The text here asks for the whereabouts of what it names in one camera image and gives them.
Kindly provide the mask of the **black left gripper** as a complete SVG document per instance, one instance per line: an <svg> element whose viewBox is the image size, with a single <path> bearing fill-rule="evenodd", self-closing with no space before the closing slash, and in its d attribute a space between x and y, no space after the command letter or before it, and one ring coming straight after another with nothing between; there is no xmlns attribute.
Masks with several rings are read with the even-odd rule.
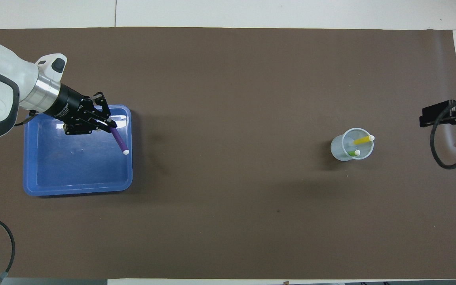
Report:
<svg viewBox="0 0 456 285"><path fill-rule="evenodd" d="M77 119L80 105L81 115L87 118L85 120ZM49 115L64 121L65 135L89 135L100 130L111 133L111 128L117 128L115 121L99 121L109 120L112 115L103 92L84 96L65 84L60 84L58 96L49 108Z"/></svg>

